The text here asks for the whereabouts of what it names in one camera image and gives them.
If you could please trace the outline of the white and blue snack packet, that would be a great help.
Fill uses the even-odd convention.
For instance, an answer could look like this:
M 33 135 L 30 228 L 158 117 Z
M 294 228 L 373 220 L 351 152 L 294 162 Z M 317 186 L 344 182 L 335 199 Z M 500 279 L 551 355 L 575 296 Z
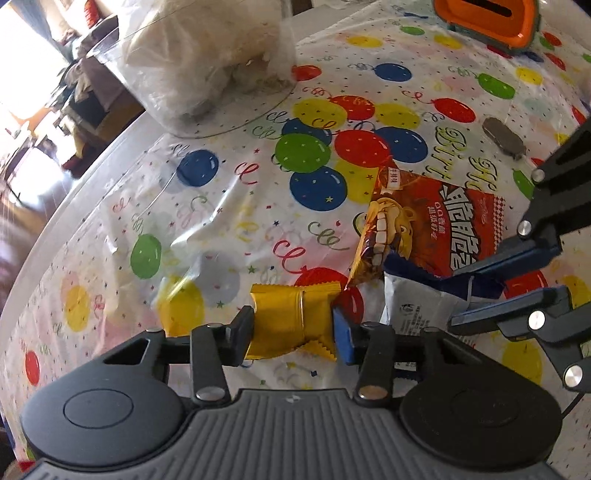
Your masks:
M 391 253 L 383 265 L 385 306 L 380 322 L 401 335 L 427 327 L 445 330 L 456 314 L 501 298 L 504 284 L 494 278 L 461 274 L 438 277 Z

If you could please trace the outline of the red chinese snack bag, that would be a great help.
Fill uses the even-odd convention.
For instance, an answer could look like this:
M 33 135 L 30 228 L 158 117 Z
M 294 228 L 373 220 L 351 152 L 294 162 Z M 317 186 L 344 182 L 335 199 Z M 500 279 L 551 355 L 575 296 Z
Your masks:
M 505 205 L 490 193 L 382 167 L 349 285 L 380 277 L 391 253 L 438 277 L 493 255 L 503 237 Z

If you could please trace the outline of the yellow snack packet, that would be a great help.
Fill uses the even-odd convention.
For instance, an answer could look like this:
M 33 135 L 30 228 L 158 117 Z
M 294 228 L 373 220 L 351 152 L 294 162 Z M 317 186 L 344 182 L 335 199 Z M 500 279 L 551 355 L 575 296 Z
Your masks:
M 341 294 L 341 284 L 328 282 L 308 286 L 252 286 L 254 302 L 249 360 L 264 360 L 298 349 L 335 361 L 332 302 Z

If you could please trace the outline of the clear bag of white snacks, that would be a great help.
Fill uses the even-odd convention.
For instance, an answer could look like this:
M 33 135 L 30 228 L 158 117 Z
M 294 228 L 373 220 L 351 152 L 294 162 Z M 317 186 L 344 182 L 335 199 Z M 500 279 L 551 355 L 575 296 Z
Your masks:
M 166 132 L 206 138 L 293 92 L 292 15 L 287 1 L 126 1 L 90 53 Z

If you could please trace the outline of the dark chocolate popsicle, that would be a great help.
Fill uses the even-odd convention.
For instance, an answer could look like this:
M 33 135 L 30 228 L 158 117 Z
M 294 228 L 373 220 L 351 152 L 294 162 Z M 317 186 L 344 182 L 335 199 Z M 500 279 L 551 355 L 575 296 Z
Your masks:
M 501 120 L 487 117 L 482 123 L 482 129 L 505 155 L 519 160 L 527 153 L 527 148 L 521 137 Z

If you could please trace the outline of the balloon pattern plastic tablecloth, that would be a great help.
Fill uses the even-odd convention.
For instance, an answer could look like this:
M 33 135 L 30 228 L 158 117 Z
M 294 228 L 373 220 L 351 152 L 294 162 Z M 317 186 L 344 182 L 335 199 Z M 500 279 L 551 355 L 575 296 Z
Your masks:
M 377 168 L 505 200 L 516 228 L 535 166 L 586 118 L 590 22 L 546 9 L 506 57 L 426 1 L 377 1 L 301 40 L 305 79 L 256 121 L 180 140 L 139 118 L 60 206 L 5 310 L 1 410 L 15 455 L 40 388 L 150 327 L 226 322 L 254 284 L 346 282 Z M 505 123 L 527 153 L 482 129 Z

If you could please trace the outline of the purple blanket on chair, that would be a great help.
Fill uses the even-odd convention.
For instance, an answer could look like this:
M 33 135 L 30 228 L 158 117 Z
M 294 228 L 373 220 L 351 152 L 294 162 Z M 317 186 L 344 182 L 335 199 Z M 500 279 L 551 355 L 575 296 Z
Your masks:
M 124 91 L 122 83 L 95 57 L 81 58 L 66 74 L 66 84 L 74 88 L 74 100 L 81 102 L 93 93 L 104 110 L 109 110 Z

